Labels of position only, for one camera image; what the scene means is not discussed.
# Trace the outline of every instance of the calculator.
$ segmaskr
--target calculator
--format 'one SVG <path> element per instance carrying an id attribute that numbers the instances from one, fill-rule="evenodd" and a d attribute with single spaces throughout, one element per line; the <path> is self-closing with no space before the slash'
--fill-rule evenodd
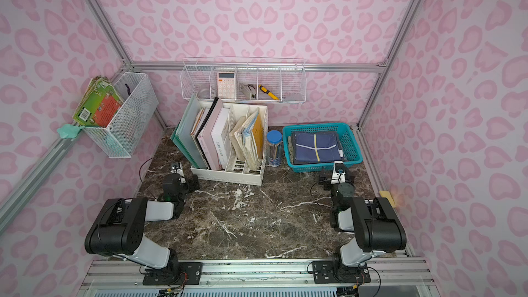
<path id="1" fill-rule="evenodd" d="M 234 73 L 218 73 L 218 97 L 234 99 L 237 91 L 234 85 Z"/>

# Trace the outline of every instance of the navy fabric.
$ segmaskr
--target navy fabric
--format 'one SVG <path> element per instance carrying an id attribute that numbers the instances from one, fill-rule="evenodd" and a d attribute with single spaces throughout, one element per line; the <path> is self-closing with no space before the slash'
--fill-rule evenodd
<path id="1" fill-rule="evenodd" d="M 314 134 L 317 139 L 317 154 L 314 145 Z M 294 131 L 292 136 L 294 146 L 294 164 L 329 163 L 342 160 L 339 149 L 339 137 L 334 131 L 305 133 Z"/>

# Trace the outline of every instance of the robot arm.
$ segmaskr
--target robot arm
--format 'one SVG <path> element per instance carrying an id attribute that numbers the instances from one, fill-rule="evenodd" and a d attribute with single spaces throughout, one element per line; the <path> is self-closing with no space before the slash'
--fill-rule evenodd
<path id="1" fill-rule="evenodd" d="M 354 238 L 338 248 L 331 262 L 313 262 L 313 279 L 316 283 L 368 283 L 365 262 L 405 249 L 405 230 L 386 198 L 354 197 L 354 177 L 343 162 L 335 162 L 332 175 L 321 175 L 320 183 L 331 192 L 331 226 L 338 232 L 353 232 Z"/>
<path id="2" fill-rule="evenodd" d="M 146 221 L 177 219 L 186 195 L 198 188 L 197 176 L 186 181 L 181 164 L 174 163 L 163 180 L 163 194 L 158 201 L 145 197 L 107 200 L 84 240 L 84 248 L 90 254 L 119 256 L 145 265 L 148 268 L 143 285 L 174 284 L 182 271 L 188 272 L 188 284 L 197 284 L 201 263 L 183 266 L 174 250 L 151 241 L 143 230 Z"/>
<path id="3" fill-rule="evenodd" d="M 348 267 L 362 266 L 376 256 L 403 250 L 406 235 L 394 209 L 384 197 L 376 197 L 368 202 L 362 197 L 354 197 L 350 209 L 337 215 L 339 226 L 352 220 L 354 238 L 340 248 L 340 264 Z"/>

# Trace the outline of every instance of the blue lid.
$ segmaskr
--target blue lid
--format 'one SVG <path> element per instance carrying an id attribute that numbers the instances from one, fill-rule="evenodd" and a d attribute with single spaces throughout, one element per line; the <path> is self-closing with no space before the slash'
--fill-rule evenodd
<path id="1" fill-rule="evenodd" d="M 279 143 L 282 141 L 282 133 L 277 130 L 269 131 L 267 138 L 269 143 Z"/>

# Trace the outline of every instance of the teal plastic basket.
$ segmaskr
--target teal plastic basket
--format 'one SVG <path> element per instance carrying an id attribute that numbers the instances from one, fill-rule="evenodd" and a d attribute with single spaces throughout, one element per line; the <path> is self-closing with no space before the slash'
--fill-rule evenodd
<path id="1" fill-rule="evenodd" d="M 286 160 L 288 165 L 294 170 L 294 172 L 312 172 L 320 171 L 321 169 L 333 170 L 333 163 L 318 163 L 318 164 L 302 164 L 293 165 L 290 162 L 290 154 L 288 151 L 288 137 L 291 136 L 293 131 L 303 132 L 319 132 L 319 131 L 336 131 L 339 135 L 339 141 L 343 147 L 343 153 L 348 161 L 344 162 L 347 167 L 351 167 L 354 164 L 363 162 L 363 156 L 358 142 L 352 133 L 352 130 L 345 123 L 323 123 L 323 124 L 307 124 L 307 125 L 291 125 L 285 126 L 282 129 L 282 140 L 284 142 L 284 153 L 286 153 Z"/>

